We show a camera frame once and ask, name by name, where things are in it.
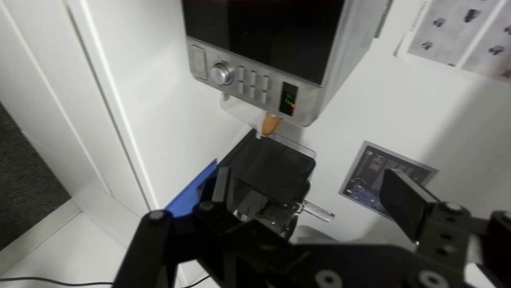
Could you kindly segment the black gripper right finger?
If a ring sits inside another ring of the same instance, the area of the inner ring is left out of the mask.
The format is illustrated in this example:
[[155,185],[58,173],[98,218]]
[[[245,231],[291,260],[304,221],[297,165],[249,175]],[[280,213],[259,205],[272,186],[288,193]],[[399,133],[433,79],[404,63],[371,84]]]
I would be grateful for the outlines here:
[[380,202],[419,252],[465,252],[470,236],[462,231],[468,210],[443,202],[399,170],[387,170]]

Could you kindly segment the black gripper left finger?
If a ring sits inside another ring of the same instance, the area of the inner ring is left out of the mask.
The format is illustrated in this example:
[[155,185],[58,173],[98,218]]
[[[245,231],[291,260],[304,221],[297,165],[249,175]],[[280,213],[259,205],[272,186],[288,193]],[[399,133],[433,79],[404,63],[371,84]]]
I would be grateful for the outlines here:
[[112,288],[171,288],[166,266],[171,225],[173,217],[165,210],[141,220]]

